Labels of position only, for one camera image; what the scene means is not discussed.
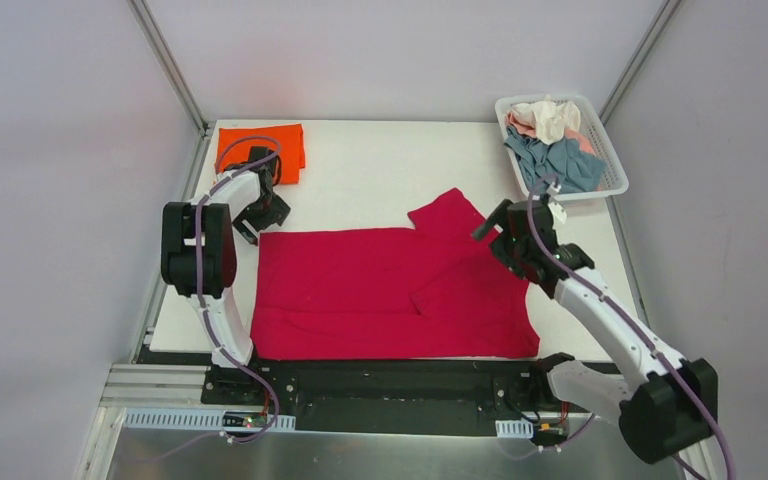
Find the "crimson red t shirt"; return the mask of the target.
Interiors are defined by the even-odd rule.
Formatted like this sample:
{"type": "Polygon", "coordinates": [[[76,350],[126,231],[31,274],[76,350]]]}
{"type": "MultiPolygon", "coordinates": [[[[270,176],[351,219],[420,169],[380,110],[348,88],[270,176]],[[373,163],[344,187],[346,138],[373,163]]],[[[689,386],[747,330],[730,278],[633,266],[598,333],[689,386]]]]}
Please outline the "crimson red t shirt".
{"type": "Polygon", "coordinates": [[[540,348],[516,278],[473,231],[458,189],[407,227],[262,236],[251,336],[269,360],[530,358],[540,348]]]}

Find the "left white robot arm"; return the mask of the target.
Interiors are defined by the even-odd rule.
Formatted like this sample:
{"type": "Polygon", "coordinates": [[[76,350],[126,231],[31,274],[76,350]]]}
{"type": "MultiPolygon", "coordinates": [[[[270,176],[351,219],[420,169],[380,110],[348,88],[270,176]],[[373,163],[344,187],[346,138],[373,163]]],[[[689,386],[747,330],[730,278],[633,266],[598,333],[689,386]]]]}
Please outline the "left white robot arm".
{"type": "Polygon", "coordinates": [[[241,404],[257,402],[265,378],[248,367],[255,353],[251,322],[234,298],[236,239],[257,247],[260,233],[281,226],[291,207],[275,192],[282,147],[267,136],[248,158],[222,167],[205,192],[162,210],[160,273],[193,307],[211,343],[212,365],[234,369],[226,389],[241,404]]]}

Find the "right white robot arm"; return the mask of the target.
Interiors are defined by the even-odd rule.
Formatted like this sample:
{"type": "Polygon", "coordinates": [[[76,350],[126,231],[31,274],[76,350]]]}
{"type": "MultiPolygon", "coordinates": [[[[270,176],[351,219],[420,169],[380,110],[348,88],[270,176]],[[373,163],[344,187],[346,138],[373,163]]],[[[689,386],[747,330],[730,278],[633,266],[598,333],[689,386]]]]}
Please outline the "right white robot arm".
{"type": "Polygon", "coordinates": [[[557,240],[549,196],[502,201],[472,234],[495,237],[493,256],[516,277],[539,286],[575,317],[608,354],[618,377],[566,353],[535,362],[529,400],[543,410],[561,402],[616,425],[630,450],[654,464],[720,434],[718,374],[704,359],[689,360],[632,316],[592,258],[557,240]]]}

